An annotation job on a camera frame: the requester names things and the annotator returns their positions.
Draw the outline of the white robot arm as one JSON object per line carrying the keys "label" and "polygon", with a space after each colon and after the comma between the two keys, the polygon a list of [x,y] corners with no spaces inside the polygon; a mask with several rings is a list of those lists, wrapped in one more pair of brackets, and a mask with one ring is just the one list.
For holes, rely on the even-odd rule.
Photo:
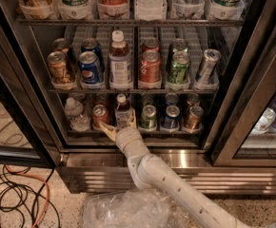
{"label": "white robot arm", "polygon": [[121,130],[99,122],[100,128],[126,156],[129,172],[138,188],[158,186],[203,228],[251,228],[182,179],[160,157],[151,154],[135,124],[134,110],[129,125]]}

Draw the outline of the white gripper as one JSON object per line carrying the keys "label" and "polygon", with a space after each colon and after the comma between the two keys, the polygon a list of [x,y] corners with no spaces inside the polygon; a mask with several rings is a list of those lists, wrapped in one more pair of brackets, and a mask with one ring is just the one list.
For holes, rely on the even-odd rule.
{"label": "white gripper", "polygon": [[99,126],[102,129],[102,131],[118,146],[118,148],[125,153],[126,148],[130,146],[131,144],[134,147],[137,147],[138,145],[143,145],[144,141],[142,139],[142,136],[139,132],[136,122],[136,114],[135,109],[133,108],[130,111],[130,116],[128,119],[128,127],[125,127],[121,129],[117,133],[117,128],[111,125],[108,125],[106,123],[100,122]]}

